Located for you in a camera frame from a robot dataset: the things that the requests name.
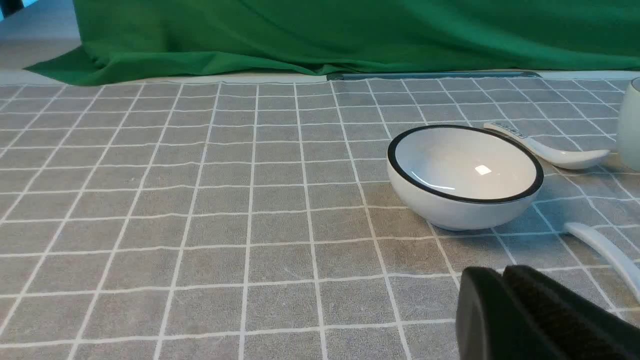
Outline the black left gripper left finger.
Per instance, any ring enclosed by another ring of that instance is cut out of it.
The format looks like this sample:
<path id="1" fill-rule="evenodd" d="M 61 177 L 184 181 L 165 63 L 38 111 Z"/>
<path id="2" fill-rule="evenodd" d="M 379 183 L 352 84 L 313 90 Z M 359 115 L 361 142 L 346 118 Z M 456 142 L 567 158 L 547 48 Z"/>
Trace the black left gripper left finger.
<path id="1" fill-rule="evenodd" d="M 564 360 L 502 275 L 491 268 L 462 271 L 455 335 L 462 360 Z"/>

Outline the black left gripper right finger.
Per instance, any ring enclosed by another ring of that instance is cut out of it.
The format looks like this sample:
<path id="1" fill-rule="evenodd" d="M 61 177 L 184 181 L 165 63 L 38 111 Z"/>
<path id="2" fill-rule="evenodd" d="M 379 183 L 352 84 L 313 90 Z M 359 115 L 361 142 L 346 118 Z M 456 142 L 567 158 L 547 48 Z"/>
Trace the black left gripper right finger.
<path id="1" fill-rule="evenodd" d="M 527 265 L 503 279 L 544 335 L 569 360 L 637 360 L 639 328 Z"/>

